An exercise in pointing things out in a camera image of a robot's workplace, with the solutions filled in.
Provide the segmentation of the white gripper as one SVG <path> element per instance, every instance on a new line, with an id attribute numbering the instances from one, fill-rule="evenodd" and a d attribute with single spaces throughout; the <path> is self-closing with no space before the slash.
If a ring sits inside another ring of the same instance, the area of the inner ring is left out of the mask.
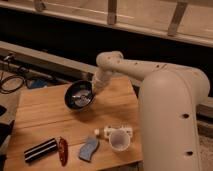
<path id="1" fill-rule="evenodd" d="M 92 91 L 94 94 L 101 93 L 105 87 L 110 83 L 113 73 L 111 71 L 104 71 L 98 69 L 92 78 Z"/>

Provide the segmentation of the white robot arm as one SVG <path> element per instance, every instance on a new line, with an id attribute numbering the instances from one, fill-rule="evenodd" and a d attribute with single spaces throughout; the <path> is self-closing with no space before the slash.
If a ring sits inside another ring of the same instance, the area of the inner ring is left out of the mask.
<path id="1" fill-rule="evenodd" d="M 144 171 L 202 171 L 196 107 L 208 98 L 210 81 L 200 69 L 125 59 L 121 52 L 96 57 L 93 92 L 114 73 L 140 82 L 140 135 Z"/>

